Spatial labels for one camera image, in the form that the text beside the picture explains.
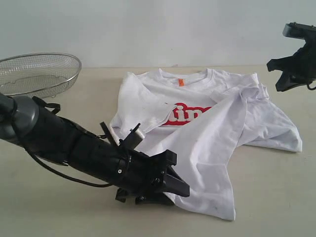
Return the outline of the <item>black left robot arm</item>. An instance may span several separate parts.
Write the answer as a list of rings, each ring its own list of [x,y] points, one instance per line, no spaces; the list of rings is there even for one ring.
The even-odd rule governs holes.
[[[116,200],[172,205],[167,194],[190,195],[189,185],[175,172],[177,155],[166,150],[154,156],[136,151],[143,134],[135,127],[115,141],[105,123],[95,135],[58,116],[60,105],[38,97],[0,97],[0,138],[25,149],[39,165],[70,166],[118,188]]]

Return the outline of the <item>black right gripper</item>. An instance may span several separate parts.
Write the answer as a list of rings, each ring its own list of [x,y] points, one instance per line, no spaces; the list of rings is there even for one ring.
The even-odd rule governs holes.
[[[271,59],[267,63],[269,72],[282,71],[276,82],[277,91],[288,91],[316,80],[316,45],[305,44],[292,56]]]

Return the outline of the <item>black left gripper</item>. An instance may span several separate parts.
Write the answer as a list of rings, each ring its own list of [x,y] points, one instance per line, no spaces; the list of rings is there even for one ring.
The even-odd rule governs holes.
[[[129,167],[119,184],[116,200],[125,203],[134,198],[136,205],[161,204],[174,206],[164,193],[190,196],[190,186],[172,168],[177,155],[166,150],[154,156],[142,152],[131,153]]]

